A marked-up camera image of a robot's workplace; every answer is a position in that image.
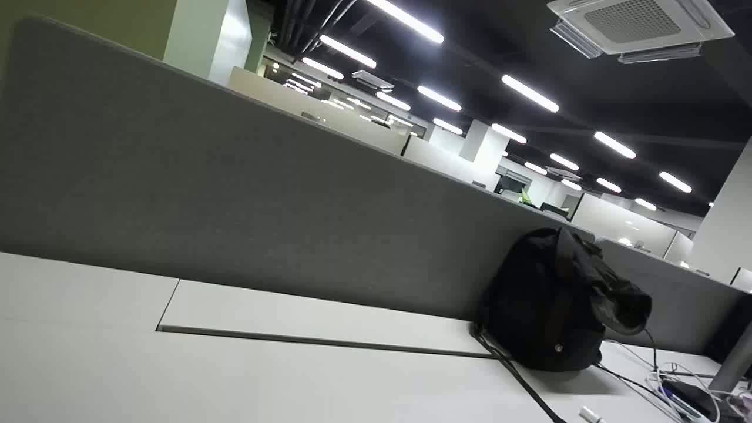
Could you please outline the grey desk partition panel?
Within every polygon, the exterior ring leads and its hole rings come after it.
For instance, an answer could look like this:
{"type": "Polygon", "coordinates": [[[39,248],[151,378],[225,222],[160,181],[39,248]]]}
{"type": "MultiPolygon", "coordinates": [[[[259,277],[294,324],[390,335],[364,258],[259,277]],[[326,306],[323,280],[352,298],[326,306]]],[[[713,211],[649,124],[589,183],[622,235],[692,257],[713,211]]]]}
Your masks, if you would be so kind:
{"type": "Polygon", "coordinates": [[[0,248],[466,320],[546,214],[45,17],[0,104],[0,248]]]}

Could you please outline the grey monitor stand pole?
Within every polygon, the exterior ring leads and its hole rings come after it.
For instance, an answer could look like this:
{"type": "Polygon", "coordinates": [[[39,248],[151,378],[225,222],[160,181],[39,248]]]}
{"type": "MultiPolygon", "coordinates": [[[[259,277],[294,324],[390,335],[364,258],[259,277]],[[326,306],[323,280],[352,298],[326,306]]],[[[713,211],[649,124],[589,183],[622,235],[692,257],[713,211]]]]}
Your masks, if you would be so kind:
{"type": "Polygon", "coordinates": [[[736,382],[744,376],[744,371],[752,367],[752,322],[740,333],[739,342],[727,354],[721,369],[713,378],[710,388],[730,393],[736,382]]]}

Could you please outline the black backpack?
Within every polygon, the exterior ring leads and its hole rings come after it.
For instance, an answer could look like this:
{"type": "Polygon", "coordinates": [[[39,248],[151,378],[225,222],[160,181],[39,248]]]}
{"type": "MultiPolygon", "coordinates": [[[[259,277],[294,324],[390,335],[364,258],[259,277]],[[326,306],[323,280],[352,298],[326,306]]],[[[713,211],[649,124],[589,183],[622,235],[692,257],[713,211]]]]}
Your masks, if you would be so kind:
{"type": "Polygon", "coordinates": [[[583,371],[602,362],[606,332],[645,332],[652,307],[652,295],[620,277],[592,239],[540,227],[513,245],[469,333],[527,369],[583,371]]]}

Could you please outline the ceiling air conditioner unit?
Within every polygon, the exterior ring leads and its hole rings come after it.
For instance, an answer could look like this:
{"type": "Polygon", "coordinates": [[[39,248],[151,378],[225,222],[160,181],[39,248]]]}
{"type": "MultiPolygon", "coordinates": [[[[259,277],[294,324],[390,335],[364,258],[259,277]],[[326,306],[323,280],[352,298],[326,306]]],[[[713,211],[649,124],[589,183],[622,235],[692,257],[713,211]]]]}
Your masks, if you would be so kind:
{"type": "Polygon", "coordinates": [[[551,0],[548,9],[556,17],[553,32],[586,58],[656,63],[734,38],[710,0],[551,0]]]}

